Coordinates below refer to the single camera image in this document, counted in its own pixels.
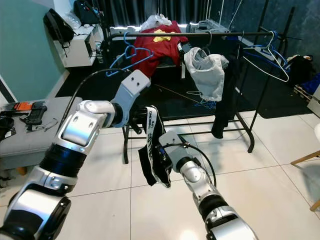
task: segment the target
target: electrical wire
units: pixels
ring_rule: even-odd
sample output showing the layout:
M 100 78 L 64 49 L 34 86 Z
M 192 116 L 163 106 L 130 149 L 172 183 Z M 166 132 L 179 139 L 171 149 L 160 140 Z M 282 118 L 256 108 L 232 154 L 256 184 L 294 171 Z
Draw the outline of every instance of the electrical wire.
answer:
M 207 155 L 205 155 L 205 153 L 203 151 L 201 151 L 199 148 L 195 147 L 195 146 L 192 146 L 190 143 L 186 144 L 186 143 L 171 143 L 171 144 L 167 144 L 167 145 L 164 145 L 162 146 L 163 149 L 165 148 L 168 148 L 168 147 L 174 147 L 174 146 L 183 146 L 185 148 L 192 148 L 194 150 L 197 150 L 202 156 L 204 156 L 205 160 L 208 162 L 209 166 L 210 166 L 210 169 L 211 169 L 211 172 L 212 172 L 212 175 L 213 175 L 213 185 L 215 187 L 217 187 L 217 179 L 216 179 L 216 173 L 215 173 L 215 170 L 214 170 L 214 167 L 212 166 L 209 158 L 207 157 Z
M 124 73 L 126 72 L 125 70 L 122 70 L 121 68 L 105 68 L 105 69 L 98 70 L 98 71 L 95 71 L 95 72 L 91 73 L 90 75 L 88 75 L 87 77 L 85 77 L 85 78 L 79 83 L 79 85 L 78 85 L 78 87 L 76 88 L 76 90 L 74 91 L 71 99 L 69 100 L 68 105 L 67 105 L 66 108 L 65 108 L 65 111 L 64 111 L 64 113 L 63 113 L 62 119 L 61 119 L 61 121 L 60 121 L 59 127 L 58 127 L 58 129 L 57 129 L 56 132 L 59 131 L 59 129 L 61 128 L 63 122 L 66 120 L 66 118 L 67 118 L 67 116 L 68 116 L 68 114 L 69 114 L 69 111 L 70 111 L 70 109 L 71 109 L 71 106 L 72 106 L 72 104 L 74 103 L 74 100 L 75 100 L 75 98 L 76 98 L 76 95 L 77 95 L 78 91 L 80 90 L 80 88 L 82 87 L 82 85 L 83 85 L 88 79 L 92 78 L 93 76 L 95 76 L 95 75 L 97 75 L 97 74 L 99 74 L 99 73 L 112 72 L 112 71 L 122 71 L 122 72 L 124 72 Z

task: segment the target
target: black floor mat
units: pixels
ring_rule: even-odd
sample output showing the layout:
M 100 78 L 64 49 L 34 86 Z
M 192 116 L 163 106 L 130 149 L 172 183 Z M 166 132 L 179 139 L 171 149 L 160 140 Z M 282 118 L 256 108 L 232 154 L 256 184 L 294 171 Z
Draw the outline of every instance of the black floor mat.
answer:
M 206 41 L 198 38 L 190 39 L 192 46 L 204 46 Z M 236 45 L 235 41 L 222 40 L 219 37 L 212 39 L 210 47 L 211 53 L 227 54 Z M 116 47 L 113 47 L 114 55 L 121 54 L 125 49 L 122 41 L 116 41 Z M 105 68 L 110 64 L 98 64 L 97 61 L 90 67 L 70 68 L 70 75 L 57 93 L 56 97 L 71 96 L 78 84 L 89 74 L 99 69 Z M 113 99 L 121 81 L 126 77 L 119 73 L 112 77 L 106 77 L 104 73 L 99 73 L 85 83 L 78 96 L 84 100 L 108 100 Z M 197 91 L 193 80 L 187 73 L 185 80 L 181 80 L 181 69 L 178 67 L 159 68 L 152 77 L 150 89 L 138 97 L 136 103 L 139 106 L 155 105 L 161 116 L 166 119 L 182 119 L 187 117 L 209 116 L 214 114 L 214 110 L 207 109 L 203 106 L 195 106 L 195 101 L 200 101 L 200 97 L 186 94 L 187 91 Z M 243 88 L 244 98 L 239 101 L 238 110 L 254 110 L 258 104 L 259 97 L 262 93 L 263 86 L 267 76 L 256 70 L 254 67 L 249 68 L 246 82 Z M 264 99 L 261 103 L 258 113 L 263 118 L 278 118 L 298 114 L 306 114 L 311 111 L 307 108 L 307 103 L 293 92 L 293 89 L 284 82 L 277 79 L 270 79 Z

